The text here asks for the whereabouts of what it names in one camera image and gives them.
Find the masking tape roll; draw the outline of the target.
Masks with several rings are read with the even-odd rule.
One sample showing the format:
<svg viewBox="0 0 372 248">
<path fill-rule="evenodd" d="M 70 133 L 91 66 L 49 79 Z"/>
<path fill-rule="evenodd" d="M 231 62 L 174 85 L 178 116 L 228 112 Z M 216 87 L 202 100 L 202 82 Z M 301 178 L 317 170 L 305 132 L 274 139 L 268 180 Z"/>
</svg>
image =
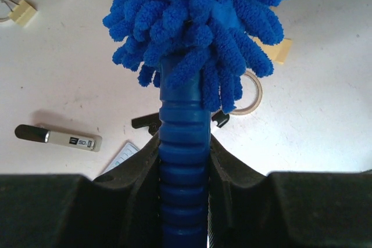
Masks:
<svg viewBox="0 0 372 248">
<path fill-rule="evenodd" d="M 248 87 L 251 91 L 246 95 L 248 99 L 246 100 L 245 106 L 238 105 L 238 108 L 230 113 L 235 116 L 246 116 L 254 112 L 261 104 L 263 97 L 263 88 L 259 79 L 250 71 L 245 72 L 244 78 L 251 82 L 251 85 Z"/>
</svg>

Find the blue microfiber duster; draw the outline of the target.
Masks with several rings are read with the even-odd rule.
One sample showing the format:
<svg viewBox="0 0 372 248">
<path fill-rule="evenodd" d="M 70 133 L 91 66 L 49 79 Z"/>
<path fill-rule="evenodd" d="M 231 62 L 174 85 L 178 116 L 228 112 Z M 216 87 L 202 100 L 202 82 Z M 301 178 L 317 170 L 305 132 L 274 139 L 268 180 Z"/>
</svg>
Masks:
<svg viewBox="0 0 372 248">
<path fill-rule="evenodd" d="M 241 77 L 273 73 L 258 42 L 277 45 L 285 0 L 113 0 L 103 25 L 121 42 L 113 62 L 160 89 L 163 247 L 207 244 L 211 114 L 242 98 Z"/>
</svg>

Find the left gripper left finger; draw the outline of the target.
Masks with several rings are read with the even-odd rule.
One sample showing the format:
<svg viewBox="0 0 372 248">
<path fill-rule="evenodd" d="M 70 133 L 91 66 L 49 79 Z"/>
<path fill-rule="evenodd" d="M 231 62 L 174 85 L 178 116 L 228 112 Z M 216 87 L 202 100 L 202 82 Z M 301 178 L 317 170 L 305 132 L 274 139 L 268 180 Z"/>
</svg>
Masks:
<svg viewBox="0 0 372 248">
<path fill-rule="evenodd" d="M 90 180 L 1 176 L 2 247 L 159 247 L 159 138 Z"/>
</svg>

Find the black T-shaped plastic part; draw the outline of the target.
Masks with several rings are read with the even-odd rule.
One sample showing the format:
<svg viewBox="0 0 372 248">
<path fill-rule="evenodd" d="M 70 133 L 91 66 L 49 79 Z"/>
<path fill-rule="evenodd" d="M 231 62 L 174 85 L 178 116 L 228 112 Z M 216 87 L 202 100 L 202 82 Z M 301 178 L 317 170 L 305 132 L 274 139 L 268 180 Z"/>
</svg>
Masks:
<svg viewBox="0 0 372 248">
<path fill-rule="evenodd" d="M 152 136 L 154 136 L 158 132 L 161 125 L 162 122 L 159 119 L 159 113 L 149 114 L 131 120 L 131 126 L 134 129 L 147 127 L 149 134 Z"/>
</svg>

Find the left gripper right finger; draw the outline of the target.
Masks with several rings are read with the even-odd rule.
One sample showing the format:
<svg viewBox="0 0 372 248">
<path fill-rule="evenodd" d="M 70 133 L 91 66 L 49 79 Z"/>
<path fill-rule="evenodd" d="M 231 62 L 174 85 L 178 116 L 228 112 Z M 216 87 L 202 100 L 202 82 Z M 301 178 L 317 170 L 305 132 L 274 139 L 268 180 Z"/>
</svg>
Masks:
<svg viewBox="0 0 372 248">
<path fill-rule="evenodd" d="M 370 247 L 371 175 L 262 175 L 211 139 L 211 247 Z"/>
</svg>

